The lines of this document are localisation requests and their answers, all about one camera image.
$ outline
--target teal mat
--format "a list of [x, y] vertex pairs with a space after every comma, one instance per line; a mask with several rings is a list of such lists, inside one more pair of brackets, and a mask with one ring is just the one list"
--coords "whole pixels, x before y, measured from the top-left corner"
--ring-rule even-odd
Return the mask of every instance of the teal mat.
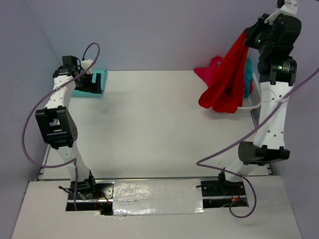
[[92, 82], [95, 83], [96, 80], [96, 74], [100, 73], [101, 74], [101, 94], [94, 94], [94, 93], [89, 93], [89, 92], [84, 92], [84, 91], [78, 91], [74, 90], [72, 93], [72, 97], [87, 97], [87, 98], [99, 98], [102, 97], [105, 89], [105, 83], [106, 83], [106, 77], [107, 77], [107, 71], [106, 70], [94, 70], [93, 71], [93, 78]]

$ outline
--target plastic basket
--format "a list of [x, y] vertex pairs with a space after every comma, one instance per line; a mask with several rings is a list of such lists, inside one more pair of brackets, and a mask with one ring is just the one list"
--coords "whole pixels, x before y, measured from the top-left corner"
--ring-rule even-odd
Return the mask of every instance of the plastic basket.
[[255, 108], [258, 108], [261, 105], [261, 92], [259, 89], [259, 84], [258, 84], [255, 73], [253, 74], [253, 86], [254, 86], [254, 89], [252, 93], [250, 93], [249, 97], [243, 98], [243, 106], [238, 107], [238, 110], [236, 112], [239, 112], [242, 110], [251, 111]]

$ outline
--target teal cloth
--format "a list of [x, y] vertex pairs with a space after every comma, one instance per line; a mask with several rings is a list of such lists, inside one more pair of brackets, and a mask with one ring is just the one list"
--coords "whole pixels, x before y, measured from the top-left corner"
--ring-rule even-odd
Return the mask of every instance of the teal cloth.
[[101, 94], [94, 94], [94, 93], [89, 93], [89, 92], [84, 92], [84, 91], [78, 91], [74, 90], [72, 93], [72, 97], [87, 97], [87, 98], [99, 98], [102, 97], [105, 89], [105, 82], [106, 82], [106, 77], [107, 77], [107, 71], [106, 70], [94, 70], [93, 71], [93, 77], [92, 77], [92, 82], [95, 83], [96, 80], [96, 74], [100, 73], [101, 74]]
[[244, 71], [244, 98], [249, 97], [250, 83], [253, 80], [253, 68], [251, 66], [251, 61], [247, 57], [245, 71]]

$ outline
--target white table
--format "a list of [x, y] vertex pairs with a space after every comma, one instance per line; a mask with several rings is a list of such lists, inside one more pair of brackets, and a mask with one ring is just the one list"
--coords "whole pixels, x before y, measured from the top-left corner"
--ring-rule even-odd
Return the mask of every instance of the white table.
[[[217, 176], [196, 161], [240, 139], [254, 124], [249, 111], [219, 114], [200, 107], [206, 88], [193, 71], [111, 71], [102, 98], [72, 98], [77, 145], [95, 178]], [[207, 164], [226, 167], [237, 150]], [[62, 162], [54, 150], [44, 161]], [[40, 179], [70, 178], [65, 167], [42, 173]], [[268, 171], [263, 167], [251, 175]]]
[[[68, 181], [31, 182], [12, 239], [301, 239], [293, 210], [278, 176], [250, 177], [256, 189], [255, 213], [246, 219], [228, 208], [204, 213], [155, 216], [100, 216], [97, 211], [66, 212]], [[245, 185], [252, 205], [249, 187]], [[234, 208], [244, 214], [248, 208]]]

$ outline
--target wall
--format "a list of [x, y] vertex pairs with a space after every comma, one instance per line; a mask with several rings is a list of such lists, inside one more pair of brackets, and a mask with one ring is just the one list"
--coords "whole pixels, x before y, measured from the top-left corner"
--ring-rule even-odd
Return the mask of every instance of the wall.
[[[0, 22], [0, 238], [9, 239], [27, 182], [39, 172], [22, 153], [22, 126], [32, 106], [53, 87], [59, 62], [22, 0], [0, 1]], [[30, 155], [40, 162], [46, 147], [35, 120], [26, 140]]]
[[275, 0], [25, 0], [60, 57], [101, 44], [98, 67], [182, 70], [225, 55]]
[[[297, 83], [319, 67], [319, 2], [303, 0], [298, 18], [302, 32], [292, 56], [298, 63]], [[273, 165], [282, 176], [303, 239], [318, 237], [319, 198], [319, 75], [289, 99], [285, 124], [287, 161]]]

